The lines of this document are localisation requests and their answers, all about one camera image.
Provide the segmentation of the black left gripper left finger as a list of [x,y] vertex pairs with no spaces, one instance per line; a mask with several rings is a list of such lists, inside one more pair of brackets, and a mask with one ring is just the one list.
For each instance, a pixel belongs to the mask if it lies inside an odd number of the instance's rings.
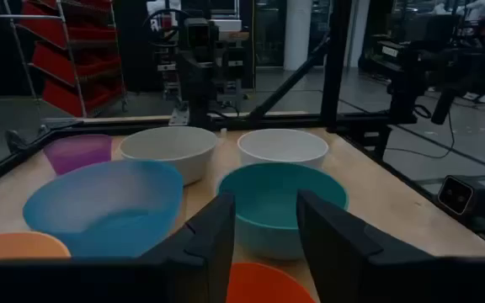
[[0,260],[0,302],[223,302],[235,199],[219,194],[136,258]]

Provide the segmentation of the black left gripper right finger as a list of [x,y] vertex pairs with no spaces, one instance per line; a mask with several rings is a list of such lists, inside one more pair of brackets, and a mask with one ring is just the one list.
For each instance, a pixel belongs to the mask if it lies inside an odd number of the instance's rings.
[[485,303],[485,257],[435,257],[309,190],[296,217],[322,302]]

